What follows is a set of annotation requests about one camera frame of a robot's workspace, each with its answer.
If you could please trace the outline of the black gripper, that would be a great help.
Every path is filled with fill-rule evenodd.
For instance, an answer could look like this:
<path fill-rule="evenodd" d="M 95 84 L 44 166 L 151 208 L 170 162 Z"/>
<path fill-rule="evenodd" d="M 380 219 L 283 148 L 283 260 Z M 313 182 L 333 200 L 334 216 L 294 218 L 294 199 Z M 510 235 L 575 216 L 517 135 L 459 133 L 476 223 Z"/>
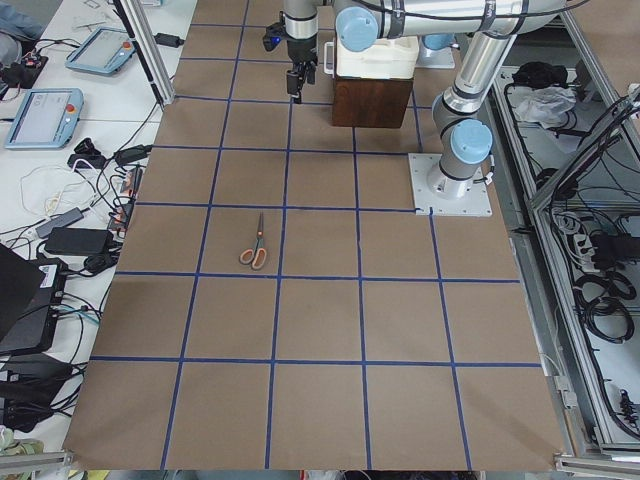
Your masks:
<path fill-rule="evenodd" d="M 293 67 L 286 72 L 287 94 L 295 104 L 302 103 L 303 84 L 314 84 L 317 67 L 317 38 L 287 40 L 287 51 Z"/>

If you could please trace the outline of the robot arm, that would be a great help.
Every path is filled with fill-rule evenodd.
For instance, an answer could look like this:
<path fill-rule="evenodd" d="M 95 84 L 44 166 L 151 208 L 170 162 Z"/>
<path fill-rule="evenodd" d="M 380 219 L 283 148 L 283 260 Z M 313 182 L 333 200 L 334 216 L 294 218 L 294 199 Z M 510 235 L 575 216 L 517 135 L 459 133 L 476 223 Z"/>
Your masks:
<path fill-rule="evenodd" d="M 475 115 L 517 35 L 546 25 L 564 1 L 335 1 L 342 44 L 358 52 L 378 39 L 471 33 L 454 82 L 432 106 L 443 154 L 427 174 L 430 190 L 446 199 L 463 197 L 488 157 L 493 137 Z"/>
<path fill-rule="evenodd" d="M 285 27 L 287 53 L 292 67 L 286 73 L 287 93 L 296 104 L 302 102 L 305 83 L 315 83 L 318 65 L 317 2 L 292 0 L 284 2 L 282 13 Z"/>

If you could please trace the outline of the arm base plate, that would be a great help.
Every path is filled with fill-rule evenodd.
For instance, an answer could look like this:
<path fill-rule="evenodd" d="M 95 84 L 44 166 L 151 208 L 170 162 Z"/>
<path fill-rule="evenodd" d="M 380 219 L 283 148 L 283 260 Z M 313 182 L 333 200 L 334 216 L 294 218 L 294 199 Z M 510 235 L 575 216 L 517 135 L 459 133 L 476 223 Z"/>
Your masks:
<path fill-rule="evenodd" d="M 492 207 L 481 168 L 471 179 L 453 180 L 440 169 L 441 154 L 408 155 L 417 215 L 490 217 Z"/>
<path fill-rule="evenodd" d="M 454 45 L 455 36 L 451 33 L 420 36 L 416 67 L 453 69 L 455 67 L 452 53 Z"/>

